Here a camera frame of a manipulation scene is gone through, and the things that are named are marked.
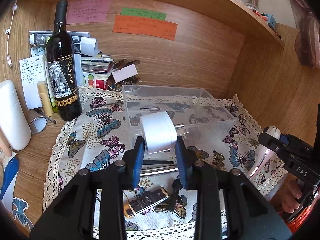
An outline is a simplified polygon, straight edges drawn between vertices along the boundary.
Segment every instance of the human hand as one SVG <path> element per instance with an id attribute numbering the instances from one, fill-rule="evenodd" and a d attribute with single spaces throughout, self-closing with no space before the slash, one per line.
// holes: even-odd
<path id="1" fill-rule="evenodd" d="M 301 198 L 302 192 L 296 179 L 288 181 L 285 185 L 286 189 L 281 201 L 282 208 L 285 212 L 293 213 L 300 206 L 296 199 Z"/>

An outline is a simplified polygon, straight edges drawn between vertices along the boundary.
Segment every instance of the cream tube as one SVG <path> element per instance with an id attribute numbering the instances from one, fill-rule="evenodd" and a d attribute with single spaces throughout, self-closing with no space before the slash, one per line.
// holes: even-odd
<path id="1" fill-rule="evenodd" d="M 53 111 L 51 107 L 50 98 L 47 91 L 47 85 L 45 81 L 39 81 L 37 83 L 38 94 L 41 99 L 42 107 L 47 116 L 52 116 Z"/>
<path id="2" fill-rule="evenodd" d="M 0 101 L 0 128 L 12 148 L 20 151 L 28 145 L 31 131 L 11 80 L 0 83 Z"/>

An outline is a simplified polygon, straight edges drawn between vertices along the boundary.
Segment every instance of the white lotion bottle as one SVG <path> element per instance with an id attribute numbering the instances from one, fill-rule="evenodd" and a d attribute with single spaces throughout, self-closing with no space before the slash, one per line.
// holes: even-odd
<path id="1" fill-rule="evenodd" d="M 20 151 L 28 145 L 31 130 L 11 80 L 0 83 L 0 102 L 0 129 L 11 147 Z"/>

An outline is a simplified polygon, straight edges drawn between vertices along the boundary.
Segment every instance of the pink sticky note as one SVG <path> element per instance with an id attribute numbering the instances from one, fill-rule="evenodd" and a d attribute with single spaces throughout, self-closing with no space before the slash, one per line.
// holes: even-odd
<path id="1" fill-rule="evenodd" d="M 67 24 L 105 22 L 111 0 L 71 1 L 68 5 Z"/>

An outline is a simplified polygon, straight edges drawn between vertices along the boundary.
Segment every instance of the metal rod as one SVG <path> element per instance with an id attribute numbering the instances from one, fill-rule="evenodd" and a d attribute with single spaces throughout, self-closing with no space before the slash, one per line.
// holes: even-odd
<path id="1" fill-rule="evenodd" d="M 151 169 L 143 169 L 141 170 L 140 177 L 153 176 L 153 175 L 158 175 L 158 174 L 163 174 L 168 172 L 174 172 L 178 170 L 179 168 L 176 165 L 163 166 L 163 167 L 151 168 Z"/>
<path id="2" fill-rule="evenodd" d="M 178 123 L 174 127 L 175 129 L 184 128 L 184 123 Z"/>

